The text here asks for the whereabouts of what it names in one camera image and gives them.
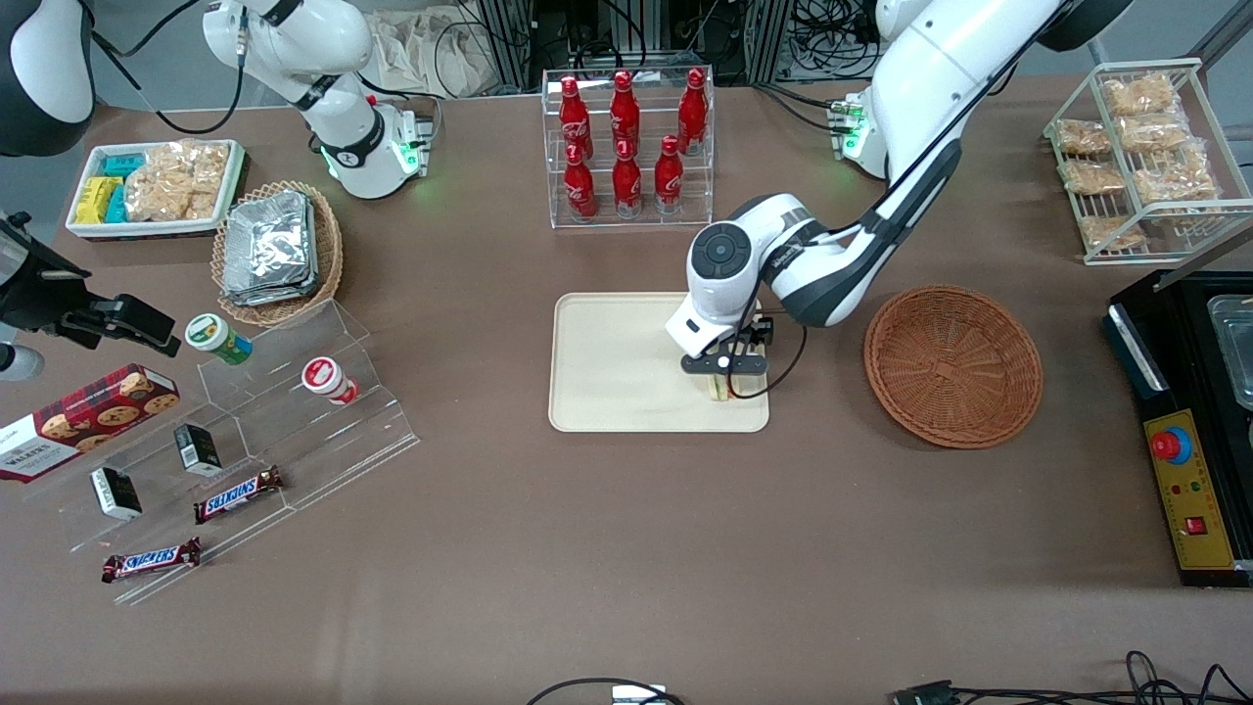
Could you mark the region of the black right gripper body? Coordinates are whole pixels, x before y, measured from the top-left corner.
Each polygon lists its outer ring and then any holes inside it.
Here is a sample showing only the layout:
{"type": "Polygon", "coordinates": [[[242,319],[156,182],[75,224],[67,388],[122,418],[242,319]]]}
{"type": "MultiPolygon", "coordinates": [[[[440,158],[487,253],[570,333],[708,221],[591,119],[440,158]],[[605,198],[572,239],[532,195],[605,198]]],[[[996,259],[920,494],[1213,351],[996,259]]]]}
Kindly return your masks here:
{"type": "Polygon", "coordinates": [[[28,213],[3,214],[3,324],[59,338],[59,318],[81,313],[100,331],[94,304],[101,299],[86,286],[91,272],[28,235],[29,222],[28,213]]]}

